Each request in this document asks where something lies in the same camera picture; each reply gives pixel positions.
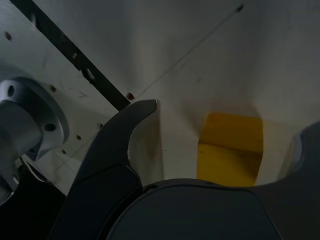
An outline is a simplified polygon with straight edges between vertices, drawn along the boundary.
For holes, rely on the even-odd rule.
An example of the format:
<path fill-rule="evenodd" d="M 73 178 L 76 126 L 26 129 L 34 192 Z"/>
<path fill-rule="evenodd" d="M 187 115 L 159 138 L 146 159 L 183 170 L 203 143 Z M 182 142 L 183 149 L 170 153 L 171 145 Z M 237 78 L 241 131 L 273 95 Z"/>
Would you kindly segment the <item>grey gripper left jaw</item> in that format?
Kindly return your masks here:
<path fill-rule="evenodd" d="M 90 144 L 48 238 L 104 240 L 144 187 L 163 178 L 160 104 L 134 102 Z"/>

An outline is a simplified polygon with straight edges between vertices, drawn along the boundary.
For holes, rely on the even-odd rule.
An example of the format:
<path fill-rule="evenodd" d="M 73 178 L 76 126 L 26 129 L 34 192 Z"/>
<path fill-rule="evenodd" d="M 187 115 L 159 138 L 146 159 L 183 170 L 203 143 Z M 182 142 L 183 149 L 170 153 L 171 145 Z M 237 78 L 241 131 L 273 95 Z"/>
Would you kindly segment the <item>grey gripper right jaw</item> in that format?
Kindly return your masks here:
<path fill-rule="evenodd" d="M 109 240 L 317 240 L 320 125 L 296 138 L 293 172 L 254 187 L 201 180 L 161 183 L 117 219 Z"/>

